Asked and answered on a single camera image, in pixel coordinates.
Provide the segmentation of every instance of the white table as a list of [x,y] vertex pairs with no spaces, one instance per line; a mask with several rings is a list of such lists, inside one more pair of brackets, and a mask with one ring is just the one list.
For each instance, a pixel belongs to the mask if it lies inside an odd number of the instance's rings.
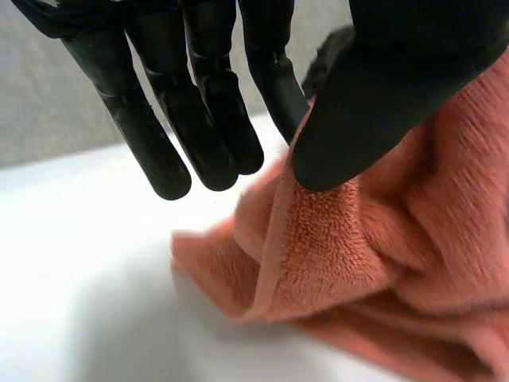
[[[284,150],[254,124],[266,163]],[[228,323],[171,275],[169,237],[235,207],[158,198],[125,146],[0,172],[1,382],[401,381],[283,326]]]

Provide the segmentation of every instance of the towel fold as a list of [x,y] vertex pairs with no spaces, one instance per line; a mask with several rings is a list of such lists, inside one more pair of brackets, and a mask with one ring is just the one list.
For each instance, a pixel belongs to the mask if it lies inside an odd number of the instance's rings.
[[237,322],[289,321],[417,380],[509,378],[509,53],[330,192],[287,158],[234,216],[176,232],[173,266]]

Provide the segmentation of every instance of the towel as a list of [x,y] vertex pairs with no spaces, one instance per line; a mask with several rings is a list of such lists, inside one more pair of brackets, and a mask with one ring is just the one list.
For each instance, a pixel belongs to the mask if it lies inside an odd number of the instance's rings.
[[173,266],[234,322],[416,380],[508,378],[509,53],[334,190],[299,186],[291,150],[233,216],[175,232]]

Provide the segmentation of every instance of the pink towel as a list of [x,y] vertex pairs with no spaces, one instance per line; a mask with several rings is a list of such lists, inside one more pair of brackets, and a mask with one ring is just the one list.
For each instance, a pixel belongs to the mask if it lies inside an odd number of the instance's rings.
[[509,53],[327,193],[274,165],[175,268],[237,322],[290,321],[424,381],[509,376]]

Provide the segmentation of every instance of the black finger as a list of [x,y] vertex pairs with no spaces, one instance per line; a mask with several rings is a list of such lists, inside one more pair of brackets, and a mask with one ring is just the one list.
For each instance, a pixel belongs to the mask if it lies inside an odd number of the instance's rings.
[[192,84],[180,8],[169,6],[135,18],[126,31],[145,66],[161,108],[206,187],[223,191],[238,174],[231,155]]
[[439,61],[401,58],[357,37],[343,47],[329,44],[325,49],[343,50],[321,54],[335,60],[325,80],[318,76],[314,108],[295,145],[296,179],[315,191],[353,179],[493,64],[508,42],[509,29],[476,54]]
[[239,0],[239,4],[251,75],[272,120],[289,143],[309,108],[285,53],[294,0]]
[[123,30],[101,29],[63,40],[90,78],[155,192],[183,197],[191,177],[148,104]]
[[183,2],[189,52],[196,79],[214,124],[226,142],[240,174],[257,172],[263,149],[249,120],[231,70],[229,52],[235,24],[235,1],[188,0]]

